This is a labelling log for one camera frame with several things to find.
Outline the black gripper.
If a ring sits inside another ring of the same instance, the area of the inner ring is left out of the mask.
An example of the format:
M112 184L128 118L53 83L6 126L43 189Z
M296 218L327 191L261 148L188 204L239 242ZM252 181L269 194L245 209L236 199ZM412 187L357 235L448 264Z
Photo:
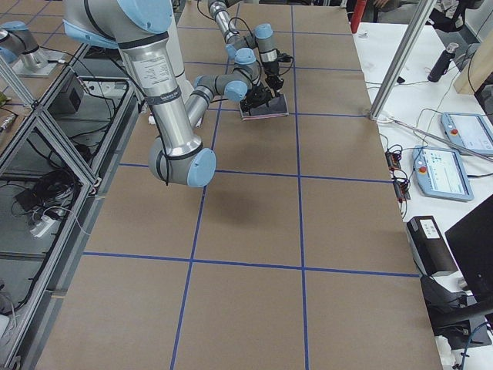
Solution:
M281 89L283 88L284 79L280 77L280 67L277 60L271 62L262 62L263 71L266 75L266 83L269 83L270 89L273 91L275 97L281 95Z
M240 110L244 116L255 116L260 107L271 101L272 93L265 86L255 86L240 102Z

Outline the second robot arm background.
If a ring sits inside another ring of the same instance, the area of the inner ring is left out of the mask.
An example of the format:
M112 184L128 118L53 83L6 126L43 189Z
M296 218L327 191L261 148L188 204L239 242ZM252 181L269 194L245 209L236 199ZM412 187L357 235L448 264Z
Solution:
M1 24L1 57L23 77L48 77L55 68L28 26L21 21Z

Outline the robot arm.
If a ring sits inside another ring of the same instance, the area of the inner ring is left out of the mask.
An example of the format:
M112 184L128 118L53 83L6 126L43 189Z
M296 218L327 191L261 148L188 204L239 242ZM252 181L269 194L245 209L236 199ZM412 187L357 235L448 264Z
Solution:
M240 55L241 49L250 49L257 53L255 63L260 67L260 74L265 83L257 82L259 88L254 88L256 100L260 97L280 98L284 79L280 71L281 63L292 62L291 55L282 53L277 48L274 32L270 23L263 23L254 29L238 16L231 16L229 8L239 1L207 1L209 17L220 30L228 58L233 60Z
M149 152L153 175L165 183L206 186L215 173L216 156L193 127L215 96L240 102L258 83L260 64L275 50L270 24L255 28L252 45L228 42L233 71L199 77L189 98L183 99L166 50L174 22L170 1L67 1L63 22L69 37L119 51L159 132Z

